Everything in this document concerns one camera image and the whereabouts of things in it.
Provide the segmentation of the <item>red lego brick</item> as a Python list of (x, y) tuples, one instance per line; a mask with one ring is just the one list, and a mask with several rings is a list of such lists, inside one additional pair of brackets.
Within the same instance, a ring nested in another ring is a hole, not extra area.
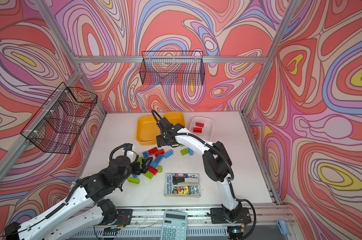
[(158, 150), (157, 152), (155, 152), (155, 156), (158, 157), (159, 155), (163, 155), (164, 154), (164, 150)]
[(202, 128), (198, 128), (198, 127), (193, 128), (193, 132), (194, 132), (194, 133), (202, 133), (202, 131), (203, 131)]
[(196, 126), (199, 128), (203, 128), (205, 126), (205, 124), (196, 122)]
[(158, 152), (158, 148), (157, 148), (157, 147), (154, 147), (154, 148), (148, 150), (147, 152), (148, 152), (148, 154), (149, 154), (150, 156), (151, 156), (151, 155), (154, 155), (155, 153)]
[(148, 172), (152, 173), (154, 176), (157, 175), (158, 170), (152, 166), (149, 167)]

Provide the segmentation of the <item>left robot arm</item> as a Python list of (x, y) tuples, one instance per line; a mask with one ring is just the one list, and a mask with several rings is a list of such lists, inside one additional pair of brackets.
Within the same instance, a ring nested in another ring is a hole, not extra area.
[(40, 215), (4, 229), (6, 240), (65, 240), (90, 226), (115, 224), (118, 211), (106, 198), (121, 189), (132, 175), (147, 173), (153, 158), (142, 160), (133, 144), (123, 144), (111, 151), (105, 169), (73, 183), (68, 196)]

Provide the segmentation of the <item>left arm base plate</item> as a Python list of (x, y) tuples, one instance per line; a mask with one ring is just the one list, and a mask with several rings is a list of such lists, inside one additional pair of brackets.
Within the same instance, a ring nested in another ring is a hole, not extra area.
[(133, 209), (109, 210), (102, 213), (102, 221), (98, 225), (115, 225), (126, 227), (130, 225)]

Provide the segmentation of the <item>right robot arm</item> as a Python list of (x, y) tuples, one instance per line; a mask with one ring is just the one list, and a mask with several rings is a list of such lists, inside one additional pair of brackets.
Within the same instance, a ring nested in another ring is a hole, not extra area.
[(232, 161), (223, 143), (206, 141), (181, 124), (173, 125), (155, 110), (151, 110), (151, 114), (160, 130), (160, 135), (156, 137), (158, 147), (184, 145), (202, 156), (205, 173), (217, 183), (222, 197), (219, 212), (209, 214), (212, 220), (236, 223), (238, 218), (243, 218), (244, 225), (250, 223), (255, 225), (257, 215), (254, 206), (249, 200), (238, 199), (235, 195), (232, 186), (232, 181), (235, 179)]

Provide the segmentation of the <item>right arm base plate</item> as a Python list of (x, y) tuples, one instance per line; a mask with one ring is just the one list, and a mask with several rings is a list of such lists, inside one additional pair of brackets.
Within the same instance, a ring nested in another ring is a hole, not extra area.
[(208, 216), (210, 216), (213, 224), (241, 224), (246, 226), (252, 223), (248, 208), (243, 208), (234, 214), (223, 208), (211, 208)]

